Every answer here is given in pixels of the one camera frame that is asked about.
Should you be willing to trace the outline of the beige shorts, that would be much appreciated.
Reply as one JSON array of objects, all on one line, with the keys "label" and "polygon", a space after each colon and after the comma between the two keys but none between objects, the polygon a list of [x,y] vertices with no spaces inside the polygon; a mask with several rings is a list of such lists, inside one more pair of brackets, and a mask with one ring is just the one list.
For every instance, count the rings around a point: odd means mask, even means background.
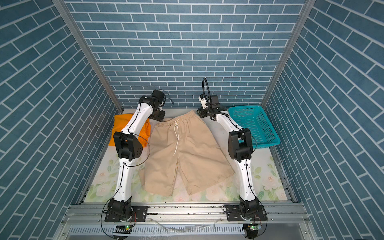
[{"label": "beige shorts", "polygon": [[179,174],[188,195],[234,175],[206,123],[194,112],[157,124],[150,137],[150,155],[139,176],[145,191],[169,197]]}]

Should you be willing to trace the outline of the orange shorts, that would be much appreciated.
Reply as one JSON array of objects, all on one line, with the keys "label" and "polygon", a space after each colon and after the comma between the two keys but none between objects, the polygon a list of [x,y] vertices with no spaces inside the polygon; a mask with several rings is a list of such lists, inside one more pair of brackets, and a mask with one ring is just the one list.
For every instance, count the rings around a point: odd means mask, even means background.
[{"label": "orange shorts", "polygon": [[[126,125],[129,123],[132,117],[133,117],[133,114],[115,115],[115,118],[114,118],[115,122],[114,122],[114,127],[112,129],[109,146],[115,146],[115,142],[113,138],[114,133],[121,132],[122,129],[125,128]],[[138,138],[139,142],[143,145],[143,147],[146,147],[148,145],[147,141],[149,140],[150,136],[151,136],[151,123],[149,119],[147,119],[140,131],[140,137]]]}]

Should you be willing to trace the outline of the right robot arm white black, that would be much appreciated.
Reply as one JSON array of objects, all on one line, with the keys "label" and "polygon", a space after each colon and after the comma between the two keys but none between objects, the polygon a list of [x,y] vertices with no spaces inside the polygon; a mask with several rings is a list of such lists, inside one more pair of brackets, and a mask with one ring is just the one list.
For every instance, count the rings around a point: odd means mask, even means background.
[{"label": "right robot arm white black", "polygon": [[201,107],[197,110],[201,118],[209,117],[219,123],[228,140],[227,152],[239,182],[240,214],[245,220],[267,221],[268,215],[257,197],[251,175],[251,157],[254,152],[251,131],[237,124],[229,112],[221,107],[218,96],[201,94]]}]

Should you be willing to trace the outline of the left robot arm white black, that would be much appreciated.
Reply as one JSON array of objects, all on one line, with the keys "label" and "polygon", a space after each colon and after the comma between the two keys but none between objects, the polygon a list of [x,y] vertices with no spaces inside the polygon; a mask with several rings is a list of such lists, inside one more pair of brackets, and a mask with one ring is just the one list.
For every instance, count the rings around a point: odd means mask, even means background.
[{"label": "left robot arm white black", "polygon": [[166,102],[165,94],[158,89],[153,90],[149,96],[142,96],[135,113],[128,124],[120,131],[114,132],[113,140],[119,157],[119,175],[116,192],[107,201],[105,222],[134,222],[136,213],[131,206],[132,202],[132,180],[136,167],[145,161],[140,161],[144,146],[140,139],[144,140],[149,147],[149,142],[140,136],[140,132],[148,119],[162,121],[165,111],[162,110]]}]

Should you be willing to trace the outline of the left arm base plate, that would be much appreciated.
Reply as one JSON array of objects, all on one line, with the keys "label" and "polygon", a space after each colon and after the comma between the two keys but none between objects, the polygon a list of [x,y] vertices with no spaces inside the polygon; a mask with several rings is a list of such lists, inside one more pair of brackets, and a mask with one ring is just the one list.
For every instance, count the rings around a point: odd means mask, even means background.
[{"label": "left arm base plate", "polygon": [[104,210],[105,222],[107,223],[128,223],[145,222],[148,206],[132,206],[123,210],[123,213],[114,213],[112,210]]}]

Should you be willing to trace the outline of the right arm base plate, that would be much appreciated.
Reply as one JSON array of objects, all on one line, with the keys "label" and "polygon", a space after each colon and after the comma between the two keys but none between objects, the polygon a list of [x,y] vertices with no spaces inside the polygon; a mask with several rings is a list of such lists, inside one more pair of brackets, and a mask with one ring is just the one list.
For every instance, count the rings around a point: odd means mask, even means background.
[{"label": "right arm base plate", "polygon": [[240,221],[267,221],[268,216],[265,208],[261,205],[246,209],[240,205],[223,205],[222,210],[226,214],[227,221],[240,222]]}]

